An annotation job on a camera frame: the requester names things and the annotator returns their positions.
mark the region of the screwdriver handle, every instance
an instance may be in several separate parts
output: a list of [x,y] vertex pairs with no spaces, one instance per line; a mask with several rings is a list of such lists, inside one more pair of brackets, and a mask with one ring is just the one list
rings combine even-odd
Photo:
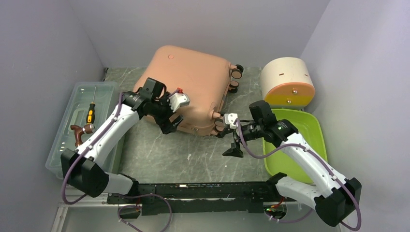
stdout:
[[95,120],[95,103],[91,102],[87,114],[87,124],[94,123]]

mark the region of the white and orange container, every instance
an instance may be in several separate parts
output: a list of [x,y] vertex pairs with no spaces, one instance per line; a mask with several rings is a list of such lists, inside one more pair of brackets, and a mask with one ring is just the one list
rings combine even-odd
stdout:
[[300,110],[315,96],[315,87],[303,60],[275,59],[265,65],[260,79],[263,99],[271,108]]

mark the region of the gray marble surface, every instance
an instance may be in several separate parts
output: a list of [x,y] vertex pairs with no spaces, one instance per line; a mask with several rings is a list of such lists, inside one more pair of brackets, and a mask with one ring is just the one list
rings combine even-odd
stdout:
[[[129,91],[144,71],[108,69],[105,80],[118,82],[122,91]],[[223,111],[251,119],[249,104],[262,99],[260,72],[259,67],[245,68],[238,92],[228,94]],[[163,135],[158,126],[141,120],[125,134],[119,171],[140,183],[266,181],[270,175],[263,159],[252,158],[244,149],[244,158],[222,156],[232,141],[231,134],[224,138],[183,132]],[[261,139],[248,146],[256,154],[263,152]]]

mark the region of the brown tool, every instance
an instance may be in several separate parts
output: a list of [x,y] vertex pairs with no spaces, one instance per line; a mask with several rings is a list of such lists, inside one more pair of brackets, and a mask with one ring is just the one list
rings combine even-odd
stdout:
[[75,147],[80,146],[83,144],[83,141],[81,140],[81,136],[86,133],[86,134],[91,134],[94,132],[94,125],[91,123],[86,124],[84,127],[80,127],[77,125],[70,125],[70,129],[74,131],[74,136],[75,136]]

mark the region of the clear plastic bin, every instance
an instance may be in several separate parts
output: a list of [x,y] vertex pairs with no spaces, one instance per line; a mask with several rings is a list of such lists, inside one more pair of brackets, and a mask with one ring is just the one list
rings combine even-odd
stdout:
[[[48,155],[45,167],[53,172],[57,178],[62,179],[63,173],[61,169],[61,153],[64,149],[75,150],[74,131],[70,129],[70,125],[84,126],[86,124],[86,115],[89,104],[92,102],[95,91],[95,121],[96,130],[105,122],[108,115],[114,110],[118,103],[119,85],[116,82],[79,82],[74,86],[70,101],[64,113],[63,119],[57,131],[50,154]],[[92,134],[84,134],[81,138],[86,141]],[[120,139],[118,144],[113,148],[107,157],[102,169],[106,172],[117,173],[119,160],[122,151],[124,137]]]

